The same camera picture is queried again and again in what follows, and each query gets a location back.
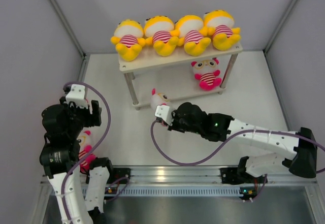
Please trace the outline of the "pink plush with glasses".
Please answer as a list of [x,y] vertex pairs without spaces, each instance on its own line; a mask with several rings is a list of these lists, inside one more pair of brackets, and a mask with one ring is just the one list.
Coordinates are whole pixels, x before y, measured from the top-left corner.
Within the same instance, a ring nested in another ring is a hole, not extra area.
[[[77,138],[79,143],[79,159],[83,158],[86,154],[88,154],[93,146],[94,140],[93,135],[90,130],[84,130],[81,132]],[[86,157],[86,159],[80,164],[80,172],[82,174],[87,174],[90,168],[90,163],[95,160],[96,156],[92,153]]]

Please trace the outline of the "pink plush face down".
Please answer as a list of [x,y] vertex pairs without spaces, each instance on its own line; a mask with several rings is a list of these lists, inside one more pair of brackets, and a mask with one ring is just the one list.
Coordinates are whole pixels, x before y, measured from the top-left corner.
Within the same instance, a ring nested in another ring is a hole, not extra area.
[[191,62],[194,78],[199,81],[200,89],[211,91],[222,83],[218,65],[219,60],[216,57]]

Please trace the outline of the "yellow frog plush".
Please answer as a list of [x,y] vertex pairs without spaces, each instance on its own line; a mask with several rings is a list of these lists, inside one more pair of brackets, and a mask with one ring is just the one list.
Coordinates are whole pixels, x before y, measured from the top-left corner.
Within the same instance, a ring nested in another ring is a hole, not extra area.
[[197,15],[185,15],[175,22],[175,30],[179,31],[178,46],[191,56],[200,56],[211,43],[208,28],[203,19]]
[[120,22],[110,41],[125,61],[135,60],[146,45],[141,24],[132,19]]
[[213,47],[220,51],[232,48],[241,40],[239,27],[234,27],[235,21],[225,10],[214,10],[204,14],[204,26],[212,39]]
[[179,41],[179,31],[175,30],[173,21],[162,15],[145,20],[144,36],[146,45],[163,57],[171,55]]

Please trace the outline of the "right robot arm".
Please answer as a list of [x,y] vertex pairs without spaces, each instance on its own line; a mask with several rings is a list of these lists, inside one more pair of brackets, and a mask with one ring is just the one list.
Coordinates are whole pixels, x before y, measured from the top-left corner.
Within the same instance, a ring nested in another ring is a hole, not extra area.
[[317,146],[312,143],[311,129],[279,132],[242,122],[230,115],[206,113],[199,106],[186,102],[177,109],[158,106],[155,112],[168,130],[191,132],[211,142],[226,144],[237,138],[240,143],[267,151],[260,156],[243,156],[237,166],[237,176],[248,182],[265,174],[287,169],[302,178],[316,177]]

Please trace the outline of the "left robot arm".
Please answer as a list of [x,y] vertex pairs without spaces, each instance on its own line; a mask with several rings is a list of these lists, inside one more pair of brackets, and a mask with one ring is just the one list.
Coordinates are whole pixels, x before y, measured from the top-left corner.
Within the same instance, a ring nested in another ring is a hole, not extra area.
[[91,152],[80,157],[78,137],[84,128],[101,125],[101,113],[98,101],[80,106],[65,100],[42,112],[46,132],[40,164],[56,196],[62,223],[107,222],[103,211],[104,188],[115,176],[111,161],[103,157],[90,163],[86,195],[80,182],[81,164]]

